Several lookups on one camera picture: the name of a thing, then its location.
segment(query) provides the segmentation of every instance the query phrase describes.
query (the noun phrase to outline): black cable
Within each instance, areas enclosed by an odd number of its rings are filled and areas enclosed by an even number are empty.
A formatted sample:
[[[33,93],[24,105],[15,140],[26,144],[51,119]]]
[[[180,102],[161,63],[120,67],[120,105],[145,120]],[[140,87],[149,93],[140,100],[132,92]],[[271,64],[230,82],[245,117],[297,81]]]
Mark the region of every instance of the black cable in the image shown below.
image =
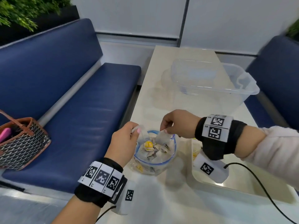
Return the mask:
[[[113,209],[113,208],[116,208],[116,206],[112,206],[112,207],[108,208],[106,211],[104,211],[103,214],[101,214],[100,217],[95,221],[95,223],[96,223],[97,221],[99,221],[99,219],[100,219],[104,214],[106,214],[107,211],[109,211],[109,210],[111,210],[111,209]]]
[[[272,198],[270,197],[269,193],[267,192],[267,190],[264,188],[263,184],[261,183],[261,181],[258,179],[258,177],[252,172],[252,170],[250,170],[247,166],[245,166],[244,164],[241,163],[229,163],[227,165],[224,166],[224,169],[226,169],[229,165],[232,164],[238,164],[241,165],[243,167],[245,167],[247,170],[249,170],[249,172],[256,178],[256,180],[259,182],[260,186],[262,187],[262,189],[264,190],[264,192],[266,193],[267,197],[269,198],[269,200],[273,203],[273,205],[276,207],[276,209],[290,222],[297,224],[296,222],[294,222],[293,220],[291,220],[289,217],[287,217],[279,208],[278,206],[274,203],[274,201],[272,200]]]

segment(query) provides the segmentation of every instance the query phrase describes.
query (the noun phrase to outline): person's right hand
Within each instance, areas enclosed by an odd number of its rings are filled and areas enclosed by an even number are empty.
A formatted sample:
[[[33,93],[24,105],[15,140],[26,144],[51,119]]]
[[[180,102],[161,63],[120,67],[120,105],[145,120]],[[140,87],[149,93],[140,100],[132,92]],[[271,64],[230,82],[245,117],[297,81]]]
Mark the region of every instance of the person's right hand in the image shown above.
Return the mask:
[[[194,138],[196,126],[201,118],[186,110],[176,109],[163,117],[160,131],[177,134],[184,138]]]

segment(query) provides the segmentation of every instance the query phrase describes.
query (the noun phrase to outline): storage box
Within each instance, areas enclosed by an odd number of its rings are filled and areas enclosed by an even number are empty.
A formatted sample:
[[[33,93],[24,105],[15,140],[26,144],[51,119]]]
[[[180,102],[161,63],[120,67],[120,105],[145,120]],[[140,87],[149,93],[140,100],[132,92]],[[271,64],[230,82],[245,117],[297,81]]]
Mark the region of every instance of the storage box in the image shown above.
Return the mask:
[[[200,117],[229,115],[260,91],[251,75],[235,64],[177,59],[161,80],[173,94],[173,109]]]

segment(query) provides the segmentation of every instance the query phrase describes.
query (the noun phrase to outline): sleeve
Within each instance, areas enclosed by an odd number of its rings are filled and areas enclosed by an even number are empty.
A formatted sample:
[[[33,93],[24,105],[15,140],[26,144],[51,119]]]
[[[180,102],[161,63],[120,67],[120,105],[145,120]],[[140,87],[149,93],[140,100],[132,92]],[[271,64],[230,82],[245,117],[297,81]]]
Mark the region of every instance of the sleeve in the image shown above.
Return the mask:
[[[279,126],[261,129],[267,137],[244,161],[299,189],[299,133]]]

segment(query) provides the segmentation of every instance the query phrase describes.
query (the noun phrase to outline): green plant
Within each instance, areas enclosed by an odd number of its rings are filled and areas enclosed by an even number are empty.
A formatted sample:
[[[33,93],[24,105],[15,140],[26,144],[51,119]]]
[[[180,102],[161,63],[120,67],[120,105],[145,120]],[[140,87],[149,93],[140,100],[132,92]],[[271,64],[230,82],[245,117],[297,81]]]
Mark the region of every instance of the green plant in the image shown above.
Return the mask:
[[[30,31],[37,28],[32,19],[41,14],[57,12],[71,5],[71,0],[0,0],[0,25],[17,23]]]
[[[299,19],[289,27],[286,36],[294,38],[297,34],[299,34]]]

